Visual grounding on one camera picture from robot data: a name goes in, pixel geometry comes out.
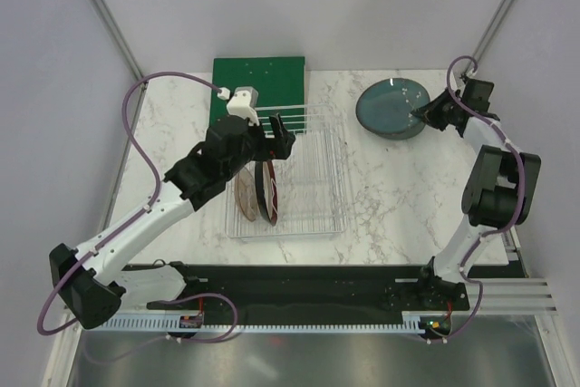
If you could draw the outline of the dark teal plate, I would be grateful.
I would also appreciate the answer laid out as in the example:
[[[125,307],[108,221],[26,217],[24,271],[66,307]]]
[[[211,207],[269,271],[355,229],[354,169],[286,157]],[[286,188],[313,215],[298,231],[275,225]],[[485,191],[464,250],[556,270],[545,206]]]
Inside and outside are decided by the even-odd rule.
[[[355,106],[357,121],[367,131],[406,131],[425,128],[411,111],[430,102],[429,92],[418,82],[390,78],[368,87]]]

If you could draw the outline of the light green-grey plate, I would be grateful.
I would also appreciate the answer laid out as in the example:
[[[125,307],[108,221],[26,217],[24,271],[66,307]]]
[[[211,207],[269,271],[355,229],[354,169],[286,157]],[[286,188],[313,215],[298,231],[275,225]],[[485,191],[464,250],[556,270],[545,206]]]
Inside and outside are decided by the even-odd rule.
[[[391,131],[373,131],[370,130],[370,133],[380,137],[380,138],[384,138],[386,140],[409,140],[411,138],[417,137],[419,134],[421,134],[423,131],[423,128],[419,128],[419,129],[411,129],[411,130],[406,130],[406,131],[398,131],[398,132],[391,132]]]

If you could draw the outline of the pink-brown plate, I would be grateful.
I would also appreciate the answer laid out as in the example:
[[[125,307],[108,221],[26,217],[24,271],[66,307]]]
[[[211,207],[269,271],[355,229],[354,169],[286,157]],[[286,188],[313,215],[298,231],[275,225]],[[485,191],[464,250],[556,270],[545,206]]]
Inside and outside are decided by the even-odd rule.
[[[234,179],[234,197],[244,218],[254,222],[258,214],[255,180],[247,168],[241,169]]]

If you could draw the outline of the white wire dish rack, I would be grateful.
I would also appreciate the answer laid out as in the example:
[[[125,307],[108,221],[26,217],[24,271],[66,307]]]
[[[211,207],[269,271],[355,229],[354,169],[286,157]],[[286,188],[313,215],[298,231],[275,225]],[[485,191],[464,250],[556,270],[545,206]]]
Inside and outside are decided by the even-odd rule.
[[[232,181],[226,199],[228,237],[244,241],[326,237],[345,230],[349,182],[342,117],[328,104],[306,104],[305,132],[294,135],[291,156],[272,161],[277,224],[268,224],[259,210],[254,222],[245,219],[235,202]]]

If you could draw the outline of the red and black plate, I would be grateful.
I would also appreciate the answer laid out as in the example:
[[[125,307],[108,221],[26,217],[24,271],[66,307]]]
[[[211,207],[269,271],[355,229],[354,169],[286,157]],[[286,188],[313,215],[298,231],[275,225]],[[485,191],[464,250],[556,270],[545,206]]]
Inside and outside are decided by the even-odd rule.
[[[274,227],[278,220],[278,192],[273,162],[258,161],[254,169],[258,210],[262,218]]]

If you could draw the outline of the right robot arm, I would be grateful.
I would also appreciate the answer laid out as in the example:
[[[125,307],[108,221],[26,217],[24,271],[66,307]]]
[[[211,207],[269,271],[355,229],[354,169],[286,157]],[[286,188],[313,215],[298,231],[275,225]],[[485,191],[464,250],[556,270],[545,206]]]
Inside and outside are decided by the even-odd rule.
[[[425,308],[457,301],[489,240],[525,222],[531,209],[541,159],[515,146],[499,117],[488,111],[493,89],[492,82],[467,79],[462,91],[447,88],[411,112],[434,129],[455,127],[478,154],[461,198],[463,219],[449,243],[421,268],[414,285],[416,300]]]

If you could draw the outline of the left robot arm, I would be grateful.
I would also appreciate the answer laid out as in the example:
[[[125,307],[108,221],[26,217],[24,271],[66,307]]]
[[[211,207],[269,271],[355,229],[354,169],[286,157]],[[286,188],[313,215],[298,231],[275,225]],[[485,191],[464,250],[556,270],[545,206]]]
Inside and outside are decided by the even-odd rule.
[[[149,199],[96,237],[49,254],[53,291],[77,322],[93,329],[109,321],[129,298],[120,281],[128,263],[165,230],[203,208],[225,191],[247,163],[287,160],[295,144],[280,115],[269,118],[272,132],[235,115],[210,125],[206,137],[163,176],[156,176]]]

